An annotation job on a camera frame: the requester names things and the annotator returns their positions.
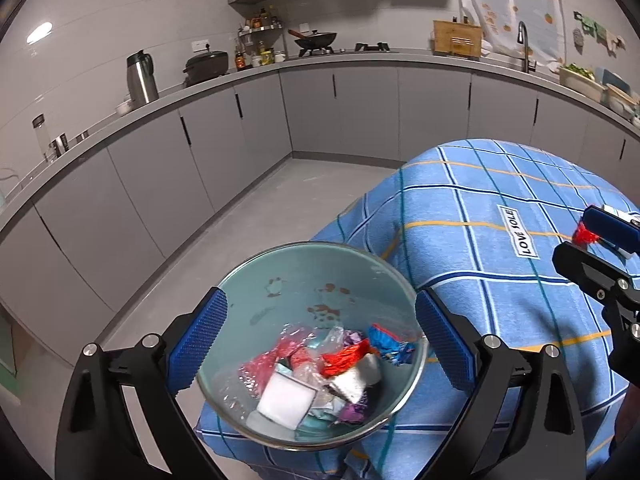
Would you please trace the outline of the black wok on stove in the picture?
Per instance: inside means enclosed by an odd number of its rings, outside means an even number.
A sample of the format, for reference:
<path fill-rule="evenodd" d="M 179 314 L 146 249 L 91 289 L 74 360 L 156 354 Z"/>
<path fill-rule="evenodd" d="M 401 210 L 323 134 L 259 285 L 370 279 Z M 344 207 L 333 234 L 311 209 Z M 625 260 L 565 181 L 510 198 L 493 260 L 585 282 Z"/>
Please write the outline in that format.
<path fill-rule="evenodd" d="M 337 36 L 336 32 L 317 32 L 314 30 L 309 34 L 303 34 L 295 29 L 289 29 L 288 34 L 295 38 L 295 43 L 299 46 L 298 56 L 300 58 L 306 54 L 312 55 L 314 52 L 332 54 L 332 44 Z"/>

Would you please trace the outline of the orange blue snack wrapper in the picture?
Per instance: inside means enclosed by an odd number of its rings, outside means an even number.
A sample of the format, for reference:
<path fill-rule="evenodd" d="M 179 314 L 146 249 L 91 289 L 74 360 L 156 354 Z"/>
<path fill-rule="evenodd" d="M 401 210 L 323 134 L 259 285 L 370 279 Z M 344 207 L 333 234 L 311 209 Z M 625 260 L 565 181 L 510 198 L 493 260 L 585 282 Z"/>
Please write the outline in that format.
<path fill-rule="evenodd" d="M 395 366 L 411 364 L 417 348 L 415 341 L 402 340 L 385 327 L 373 324 L 357 342 L 337 352 L 323 353 L 321 374 L 325 378 L 341 375 L 369 354 Z"/>

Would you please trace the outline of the spice rack with bottles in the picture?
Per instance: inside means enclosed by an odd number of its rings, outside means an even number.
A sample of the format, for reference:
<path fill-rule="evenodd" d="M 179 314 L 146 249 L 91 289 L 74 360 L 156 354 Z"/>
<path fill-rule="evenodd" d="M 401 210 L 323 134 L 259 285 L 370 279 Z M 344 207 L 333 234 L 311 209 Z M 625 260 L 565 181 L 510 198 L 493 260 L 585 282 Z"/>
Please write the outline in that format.
<path fill-rule="evenodd" d="M 237 70 L 283 63 L 287 59 L 284 24 L 274 6 L 263 6 L 244 18 L 235 40 L 234 64 Z"/>

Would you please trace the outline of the dark kitchen faucet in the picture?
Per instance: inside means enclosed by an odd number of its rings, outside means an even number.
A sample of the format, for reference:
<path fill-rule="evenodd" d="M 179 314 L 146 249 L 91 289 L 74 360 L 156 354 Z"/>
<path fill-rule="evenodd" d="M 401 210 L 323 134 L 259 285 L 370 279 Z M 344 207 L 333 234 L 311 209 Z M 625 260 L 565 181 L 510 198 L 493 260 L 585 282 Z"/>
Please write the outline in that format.
<path fill-rule="evenodd" d="M 522 72 L 526 74 L 534 72 L 536 70 L 536 61 L 530 59 L 528 30 L 523 21 L 518 22 L 516 41 L 522 48 Z"/>

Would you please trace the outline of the white black sponge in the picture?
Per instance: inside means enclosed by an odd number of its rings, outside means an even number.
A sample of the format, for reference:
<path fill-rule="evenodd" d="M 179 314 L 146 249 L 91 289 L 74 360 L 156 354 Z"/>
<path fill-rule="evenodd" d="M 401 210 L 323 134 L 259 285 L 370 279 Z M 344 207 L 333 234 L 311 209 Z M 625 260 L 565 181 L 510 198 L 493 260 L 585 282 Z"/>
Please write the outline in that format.
<path fill-rule="evenodd" d="M 257 404 L 265 418 L 288 429 L 296 430 L 314 404 L 318 390 L 299 380 L 274 372 Z"/>

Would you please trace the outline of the cream lidded pot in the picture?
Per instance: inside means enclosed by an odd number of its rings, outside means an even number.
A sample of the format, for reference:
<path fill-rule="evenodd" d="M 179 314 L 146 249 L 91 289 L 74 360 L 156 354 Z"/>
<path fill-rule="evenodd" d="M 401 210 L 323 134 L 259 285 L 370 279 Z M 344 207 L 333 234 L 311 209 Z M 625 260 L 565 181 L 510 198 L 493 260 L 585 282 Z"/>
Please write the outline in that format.
<path fill-rule="evenodd" d="M 636 116 L 637 102 L 614 84 L 606 85 L 606 106 L 628 122 L 631 122 Z"/>

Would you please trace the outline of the purple foil wrapper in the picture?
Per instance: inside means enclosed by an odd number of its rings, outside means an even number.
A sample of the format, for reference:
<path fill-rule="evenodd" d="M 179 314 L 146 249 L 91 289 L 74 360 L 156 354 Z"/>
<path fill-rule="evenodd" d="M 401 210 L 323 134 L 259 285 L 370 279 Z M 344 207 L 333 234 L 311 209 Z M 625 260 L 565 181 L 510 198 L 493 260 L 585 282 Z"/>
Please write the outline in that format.
<path fill-rule="evenodd" d="M 337 419 L 341 424 L 360 424 L 369 416 L 369 391 L 382 380 L 378 356 L 371 350 L 369 339 L 364 338 L 354 352 L 358 360 L 342 374 L 332 379 L 332 387 L 345 401 Z"/>

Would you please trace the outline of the wooden knife block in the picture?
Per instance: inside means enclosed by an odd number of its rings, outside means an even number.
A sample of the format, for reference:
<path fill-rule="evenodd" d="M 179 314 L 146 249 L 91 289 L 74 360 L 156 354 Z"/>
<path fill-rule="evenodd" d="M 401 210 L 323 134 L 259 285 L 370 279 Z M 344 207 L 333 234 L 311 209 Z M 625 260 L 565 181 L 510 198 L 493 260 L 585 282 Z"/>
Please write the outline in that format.
<path fill-rule="evenodd" d="M 480 26 L 453 21 L 434 21 L 434 48 L 436 54 L 480 58 L 483 31 Z"/>

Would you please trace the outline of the clear plastic bag red print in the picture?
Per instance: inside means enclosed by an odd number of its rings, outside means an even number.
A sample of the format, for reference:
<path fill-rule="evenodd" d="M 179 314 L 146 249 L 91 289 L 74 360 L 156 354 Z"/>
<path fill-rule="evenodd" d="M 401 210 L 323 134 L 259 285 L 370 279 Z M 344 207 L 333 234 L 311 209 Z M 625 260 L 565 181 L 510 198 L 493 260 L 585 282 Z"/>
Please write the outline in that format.
<path fill-rule="evenodd" d="M 312 328 L 312 330 L 314 338 L 309 339 L 288 359 L 277 362 L 273 373 L 279 372 L 291 376 L 317 389 L 318 394 L 311 407 L 313 410 L 332 410 L 335 396 L 330 393 L 329 381 L 321 374 L 321 356 L 323 353 L 343 349 L 345 330 L 341 325 L 334 325 L 331 328 Z M 215 380 L 218 398 L 230 410 L 239 413 L 245 413 L 250 404 L 258 401 L 262 396 L 262 393 L 253 396 L 244 386 L 239 378 L 239 368 L 242 364 L 219 373 Z"/>

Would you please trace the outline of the teal metal bucket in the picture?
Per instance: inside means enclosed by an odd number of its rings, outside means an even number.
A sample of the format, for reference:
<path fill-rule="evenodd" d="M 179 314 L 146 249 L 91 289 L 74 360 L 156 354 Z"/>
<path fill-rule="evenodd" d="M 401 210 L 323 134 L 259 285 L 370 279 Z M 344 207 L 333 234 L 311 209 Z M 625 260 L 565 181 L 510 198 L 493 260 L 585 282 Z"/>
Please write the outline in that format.
<path fill-rule="evenodd" d="M 196 380 L 238 434 L 287 451 L 357 441 L 418 385 L 428 343 L 390 264 L 336 243 L 272 248 L 221 281 L 228 314 Z"/>

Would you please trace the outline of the grey lower cabinets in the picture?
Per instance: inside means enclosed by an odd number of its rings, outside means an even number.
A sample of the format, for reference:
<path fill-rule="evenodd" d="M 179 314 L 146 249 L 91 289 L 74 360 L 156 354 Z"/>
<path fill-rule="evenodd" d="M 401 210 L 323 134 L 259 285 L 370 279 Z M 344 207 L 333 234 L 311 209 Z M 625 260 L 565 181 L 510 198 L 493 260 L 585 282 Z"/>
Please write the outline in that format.
<path fill-rule="evenodd" d="M 536 75 L 434 55 L 310 56 L 81 133 L 1 211 L 1 303 L 73 361 L 215 214 L 288 157 L 396 167 L 451 140 L 557 154 L 639 195 L 639 130 Z"/>

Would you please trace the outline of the red foam net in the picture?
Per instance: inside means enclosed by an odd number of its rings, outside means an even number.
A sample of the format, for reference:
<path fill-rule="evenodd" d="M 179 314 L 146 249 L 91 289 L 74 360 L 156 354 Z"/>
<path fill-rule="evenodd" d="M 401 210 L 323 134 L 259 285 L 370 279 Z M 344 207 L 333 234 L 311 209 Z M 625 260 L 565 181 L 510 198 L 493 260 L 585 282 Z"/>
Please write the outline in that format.
<path fill-rule="evenodd" d="M 582 249 L 587 249 L 591 244 L 597 243 L 599 240 L 600 236 L 598 234 L 589 231 L 584 222 L 578 222 L 576 230 L 572 235 L 572 243 L 574 245 L 577 245 Z"/>

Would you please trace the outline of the pink cellophane wrapper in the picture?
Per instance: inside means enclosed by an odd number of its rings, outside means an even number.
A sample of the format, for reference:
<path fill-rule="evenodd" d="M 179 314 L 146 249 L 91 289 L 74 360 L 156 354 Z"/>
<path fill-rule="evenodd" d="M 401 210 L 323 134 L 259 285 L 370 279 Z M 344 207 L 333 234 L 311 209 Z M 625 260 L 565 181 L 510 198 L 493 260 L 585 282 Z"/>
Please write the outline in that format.
<path fill-rule="evenodd" d="M 272 349 L 240 366 L 239 378 L 253 396 L 258 396 L 269 382 L 277 362 L 288 359 L 312 338 L 314 331 L 311 328 L 285 325 Z"/>

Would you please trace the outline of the clear glass bottle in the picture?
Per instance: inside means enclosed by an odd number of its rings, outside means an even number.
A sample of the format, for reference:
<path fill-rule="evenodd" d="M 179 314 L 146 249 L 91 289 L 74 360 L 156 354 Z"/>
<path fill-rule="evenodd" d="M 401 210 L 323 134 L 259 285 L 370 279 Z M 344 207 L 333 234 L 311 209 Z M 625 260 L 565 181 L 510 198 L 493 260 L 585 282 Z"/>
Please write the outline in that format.
<path fill-rule="evenodd" d="M 47 162 L 52 162 L 55 159 L 55 150 L 52 148 L 52 140 L 43 114 L 37 115 L 32 120 L 32 128 L 34 129 L 42 158 Z"/>

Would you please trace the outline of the white vegetable basin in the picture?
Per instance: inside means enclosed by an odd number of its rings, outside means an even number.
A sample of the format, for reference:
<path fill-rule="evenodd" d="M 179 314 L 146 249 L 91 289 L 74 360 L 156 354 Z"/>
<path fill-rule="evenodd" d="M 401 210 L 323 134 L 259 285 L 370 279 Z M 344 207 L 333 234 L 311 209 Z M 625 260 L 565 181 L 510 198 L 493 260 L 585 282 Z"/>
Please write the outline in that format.
<path fill-rule="evenodd" d="M 562 84 L 562 86 L 569 88 L 570 90 L 574 90 L 594 102 L 602 102 L 605 92 L 605 88 L 602 84 L 598 84 L 597 81 L 577 73 L 567 66 L 560 67 L 559 75 L 560 84 Z"/>

